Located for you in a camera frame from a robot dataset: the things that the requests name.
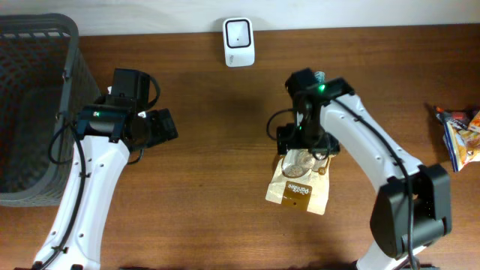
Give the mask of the beige cookie pouch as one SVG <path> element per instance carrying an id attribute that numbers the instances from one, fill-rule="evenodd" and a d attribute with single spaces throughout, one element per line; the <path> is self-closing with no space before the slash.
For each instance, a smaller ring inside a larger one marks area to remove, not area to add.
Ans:
<path id="1" fill-rule="evenodd" d="M 308 150 L 289 150 L 277 163 L 265 199 L 303 212 L 324 215 L 329 200 L 332 157 L 317 160 Z"/>

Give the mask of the teal mouthwash bottle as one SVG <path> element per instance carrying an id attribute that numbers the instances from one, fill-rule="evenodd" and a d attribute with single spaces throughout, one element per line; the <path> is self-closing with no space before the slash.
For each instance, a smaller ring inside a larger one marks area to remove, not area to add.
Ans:
<path id="1" fill-rule="evenodd" d="M 318 83 L 322 84 L 326 81 L 326 74 L 322 71 L 316 71 L 314 73 L 314 76 L 316 78 L 316 80 L 318 81 Z"/>

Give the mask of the dark red snack packet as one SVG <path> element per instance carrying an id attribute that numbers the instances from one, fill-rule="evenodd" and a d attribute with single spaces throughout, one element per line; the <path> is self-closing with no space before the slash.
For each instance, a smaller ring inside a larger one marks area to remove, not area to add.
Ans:
<path id="1" fill-rule="evenodd" d="M 433 109 L 436 118 L 442 124 L 448 122 L 457 129 L 467 129 L 473 117 L 479 112 L 479 106 L 470 106 L 460 110 L 443 109 L 440 106 L 434 106 Z"/>

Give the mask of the yellow snack bag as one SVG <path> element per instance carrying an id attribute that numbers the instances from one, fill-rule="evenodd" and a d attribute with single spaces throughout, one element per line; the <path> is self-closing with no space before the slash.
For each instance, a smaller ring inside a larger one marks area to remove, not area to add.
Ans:
<path id="1" fill-rule="evenodd" d="M 479 162 L 479 133 L 471 130 L 457 130 L 450 123 L 444 123 L 444 142 L 454 172 L 459 172 L 468 163 Z"/>

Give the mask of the orange snack packet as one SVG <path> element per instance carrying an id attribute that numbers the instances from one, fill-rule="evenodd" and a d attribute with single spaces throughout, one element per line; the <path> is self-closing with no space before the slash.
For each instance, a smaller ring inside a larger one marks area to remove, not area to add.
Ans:
<path id="1" fill-rule="evenodd" d="M 480 111 L 478 111 L 470 121 L 468 130 L 476 133 L 480 133 Z"/>

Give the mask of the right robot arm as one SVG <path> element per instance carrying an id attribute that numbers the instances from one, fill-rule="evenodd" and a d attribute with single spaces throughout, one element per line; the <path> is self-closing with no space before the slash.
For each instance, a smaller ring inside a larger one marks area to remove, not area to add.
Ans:
<path id="1" fill-rule="evenodd" d="M 439 164 L 425 166 L 369 115 L 343 78 L 327 82 L 310 68 L 285 82 L 294 121 L 277 128 L 277 152 L 305 150 L 316 159 L 345 148 L 376 192 L 373 243 L 354 269 L 422 269 L 416 254 L 452 231 L 451 184 Z"/>

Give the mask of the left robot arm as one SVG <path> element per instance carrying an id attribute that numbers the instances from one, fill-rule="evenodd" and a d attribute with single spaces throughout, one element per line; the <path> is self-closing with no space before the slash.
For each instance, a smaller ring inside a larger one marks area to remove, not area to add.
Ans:
<path id="1" fill-rule="evenodd" d="M 73 140 L 70 173 L 55 221 L 33 269 L 99 269 L 101 242 L 116 184 L 146 149 L 178 137 L 168 109 L 154 108 L 158 81 L 139 70 L 117 68 L 107 94 L 68 123 Z"/>

